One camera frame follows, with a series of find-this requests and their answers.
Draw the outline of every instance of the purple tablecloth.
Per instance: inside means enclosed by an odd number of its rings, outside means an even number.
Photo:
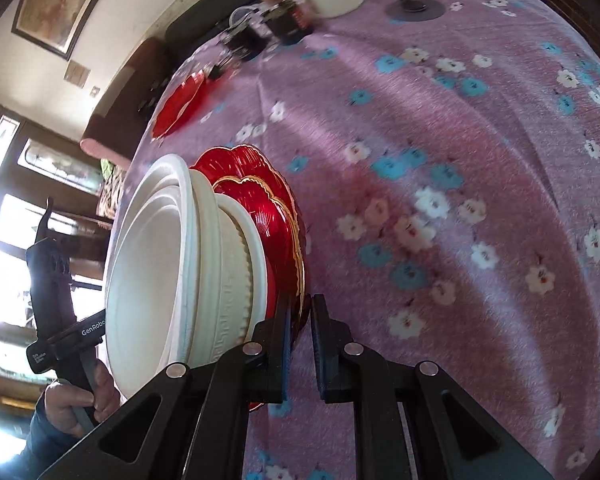
[[[387,359],[439,362],[575,479],[600,447],[600,60],[539,0],[439,0],[422,23],[389,19],[392,1],[267,49],[179,132],[145,135],[122,211],[165,153],[258,146],[332,317]],[[289,401],[251,415],[244,473],[355,476],[352,407],[320,402],[308,328]]]

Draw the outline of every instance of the silver rivet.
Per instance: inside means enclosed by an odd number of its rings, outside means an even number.
[[[344,345],[345,354],[360,355],[364,351],[364,347],[360,343],[347,343]]]
[[[420,372],[424,375],[434,376],[439,370],[440,368],[438,368],[438,365],[432,363],[431,361],[424,361],[423,363],[420,363]]]
[[[251,341],[245,343],[242,347],[242,351],[247,355],[258,355],[262,352],[262,345],[260,343],[256,343],[255,341]]]
[[[174,363],[167,368],[167,377],[177,379],[187,373],[187,367],[182,363]]]

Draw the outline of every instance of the picture frame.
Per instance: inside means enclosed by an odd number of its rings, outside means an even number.
[[[69,59],[98,0],[20,0],[11,31]]]

